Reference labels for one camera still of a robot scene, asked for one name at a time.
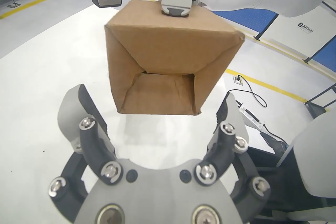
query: metal frame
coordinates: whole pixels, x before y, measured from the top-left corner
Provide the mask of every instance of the metal frame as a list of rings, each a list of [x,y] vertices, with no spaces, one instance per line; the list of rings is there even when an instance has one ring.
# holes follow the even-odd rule
[[[329,90],[333,90],[336,93],[336,84],[330,86],[325,91],[321,92],[320,94],[316,95],[314,98],[312,98],[312,99],[310,99],[310,100],[308,100],[307,102],[304,103],[305,106],[307,107],[309,113],[313,117],[313,119],[315,119],[316,117],[318,117],[321,114],[325,113],[326,112],[325,108],[336,102],[336,98],[335,98],[333,101],[331,101],[330,103],[326,104],[325,106],[320,106],[320,105],[317,105],[315,103],[312,103],[313,100],[315,100],[316,98],[320,97],[321,95],[323,95],[324,93],[328,92]]]

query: screw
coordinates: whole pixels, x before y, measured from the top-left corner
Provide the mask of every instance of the screw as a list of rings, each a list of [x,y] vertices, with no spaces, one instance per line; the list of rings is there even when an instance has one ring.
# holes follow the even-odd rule
[[[219,224],[214,212],[203,209],[196,216],[196,224]]]
[[[116,167],[114,167],[113,165],[109,165],[106,167],[106,170],[105,170],[105,177],[107,178],[113,178],[115,175],[118,174],[118,169]]]
[[[50,190],[52,192],[57,192],[60,188],[62,187],[62,183],[60,180],[57,180],[56,182],[54,182],[51,187]]]
[[[261,192],[265,192],[268,189],[268,185],[263,181],[260,180],[257,184],[256,187],[258,190],[260,190]]]
[[[236,139],[235,142],[239,147],[241,147],[241,148],[245,147],[245,140],[244,139],[238,138],[238,139]]]
[[[82,126],[84,128],[87,128],[87,127],[89,127],[91,125],[91,123],[92,123],[91,119],[87,117],[87,118],[83,119]]]
[[[204,177],[204,179],[209,179],[209,178],[211,179],[213,172],[209,166],[204,165],[201,170],[201,175],[202,177]]]
[[[268,181],[266,181],[263,177],[255,177],[252,180],[252,186],[254,191],[261,197],[264,197],[264,193],[271,188]]]
[[[234,127],[231,124],[226,124],[224,129],[228,132],[228,133],[232,133],[232,131],[234,130]]]
[[[66,181],[63,177],[55,178],[49,185],[48,194],[50,197],[56,197],[57,192],[60,190],[61,187],[66,185]]]

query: open cardboard box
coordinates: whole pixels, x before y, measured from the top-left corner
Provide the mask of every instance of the open cardboard box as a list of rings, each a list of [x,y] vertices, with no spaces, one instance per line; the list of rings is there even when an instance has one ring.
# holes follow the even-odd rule
[[[186,18],[131,1],[105,26],[108,71],[124,114],[198,115],[245,35],[194,6]]]

